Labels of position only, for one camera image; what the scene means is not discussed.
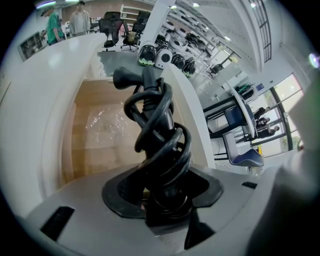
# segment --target person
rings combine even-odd
[[[85,2],[79,1],[76,4],[76,11],[70,17],[70,33],[73,37],[83,36],[90,30],[89,13],[84,10]]]
[[[264,117],[261,117],[258,122],[256,123],[256,129],[259,130],[263,127],[265,127],[267,125],[267,123],[270,121],[270,118],[267,117],[267,118],[264,118]]]
[[[49,17],[48,23],[46,25],[46,30],[41,34],[44,37],[47,34],[48,44],[50,46],[60,42],[61,40],[65,40],[65,34],[61,28],[61,21],[59,15],[54,12],[54,7],[46,8],[41,16]]]
[[[259,120],[259,118],[261,117],[261,116],[263,116],[265,113],[267,113],[267,112],[269,112],[270,111],[270,107],[266,107],[266,108],[264,108],[264,107],[260,107],[256,112],[254,112],[254,120]]]
[[[262,131],[258,131],[258,137],[252,138],[252,136],[245,136],[242,139],[238,140],[236,143],[239,142],[252,142],[256,139],[264,139],[267,137],[271,137],[275,135],[276,131],[279,131],[280,127],[277,125],[273,129],[270,128],[270,124],[268,124],[267,129],[263,129]]]

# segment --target black rectangular slot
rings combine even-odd
[[[52,240],[57,241],[74,211],[75,209],[68,206],[59,207],[40,230]]]
[[[241,185],[254,190],[258,184],[246,181],[246,182],[242,183]]]

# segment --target white jacket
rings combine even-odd
[[[88,31],[90,30],[91,24],[90,24],[90,16],[89,13],[86,10],[83,10],[82,12],[74,12],[72,13],[71,17],[70,17],[70,24],[69,24],[69,28],[70,28],[70,33],[72,35],[78,34],[82,31],[82,28],[77,27],[77,17],[79,15],[82,15],[83,18],[83,27],[85,28],[84,31]]]

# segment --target man in green shirt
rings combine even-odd
[[[48,43],[50,46],[55,43],[65,40],[65,35],[61,28],[61,21],[59,15],[54,12],[53,7],[49,7],[41,14],[41,16],[49,17],[48,24],[46,26],[46,33],[48,36]]]

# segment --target black knob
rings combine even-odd
[[[117,68],[113,73],[113,84],[118,90],[141,85],[142,81],[141,75],[135,74],[123,66]]]

